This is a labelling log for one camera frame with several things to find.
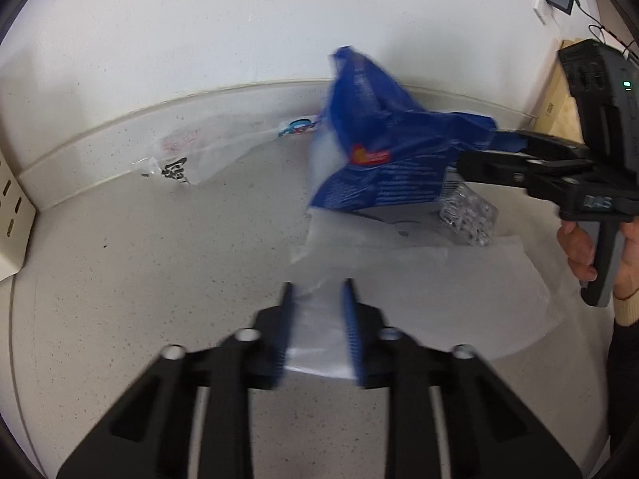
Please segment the person's right forearm dark sleeve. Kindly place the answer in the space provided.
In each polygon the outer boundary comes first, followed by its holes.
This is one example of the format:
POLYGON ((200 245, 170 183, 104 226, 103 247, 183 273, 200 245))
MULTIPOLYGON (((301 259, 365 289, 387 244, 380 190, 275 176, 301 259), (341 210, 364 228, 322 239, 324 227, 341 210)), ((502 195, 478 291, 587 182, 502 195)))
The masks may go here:
POLYGON ((607 431, 610 461, 604 478, 638 477, 638 293, 614 299, 607 354, 607 431))

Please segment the person's right hand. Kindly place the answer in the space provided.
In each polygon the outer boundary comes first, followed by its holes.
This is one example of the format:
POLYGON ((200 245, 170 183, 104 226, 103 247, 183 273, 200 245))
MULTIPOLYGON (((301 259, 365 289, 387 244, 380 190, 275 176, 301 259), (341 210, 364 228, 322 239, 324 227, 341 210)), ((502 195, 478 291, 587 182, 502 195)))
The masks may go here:
MULTIPOLYGON (((617 299, 629 299, 638 291, 638 218, 631 223, 623 223, 621 232, 625 245, 619 271, 614 284, 614 296, 617 299)), ((581 281, 594 281, 597 277, 595 267, 595 245, 592 239, 575 222, 562 221, 557 239, 568 258, 573 275, 581 281)))

